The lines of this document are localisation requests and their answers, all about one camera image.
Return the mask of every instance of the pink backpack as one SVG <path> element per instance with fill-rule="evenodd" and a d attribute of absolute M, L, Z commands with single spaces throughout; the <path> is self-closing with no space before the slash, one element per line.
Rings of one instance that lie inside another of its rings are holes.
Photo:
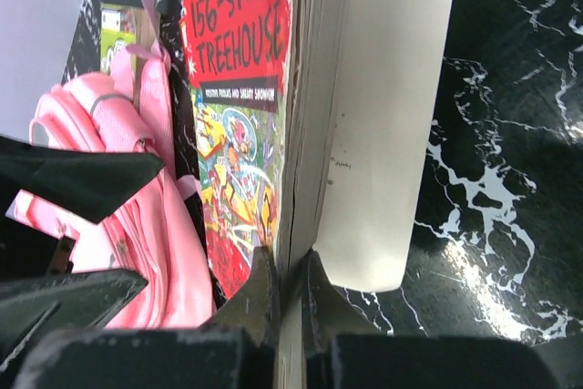
<path fill-rule="evenodd" d="M 150 19 L 154 0 L 142 0 Z M 131 56 L 146 59 L 138 110 Z M 166 167 L 112 216 L 98 225 L 21 191 L 15 216 L 55 237 L 77 241 L 73 271 L 127 268 L 148 287 L 107 327 L 196 327 L 214 311 L 205 253 L 183 199 L 196 191 L 194 177 L 176 181 L 172 138 L 169 54 L 129 46 L 112 62 L 111 75 L 89 73 L 43 95 L 30 140 L 50 148 L 92 152 L 152 152 Z"/>

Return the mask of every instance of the red book cover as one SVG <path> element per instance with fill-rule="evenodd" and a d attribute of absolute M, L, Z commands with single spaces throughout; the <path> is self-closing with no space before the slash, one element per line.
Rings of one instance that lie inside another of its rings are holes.
<path fill-rule="evenodd" d="M 210 267 L 230 298 L 279 229 L 292 0 L 183 0 Z"/>

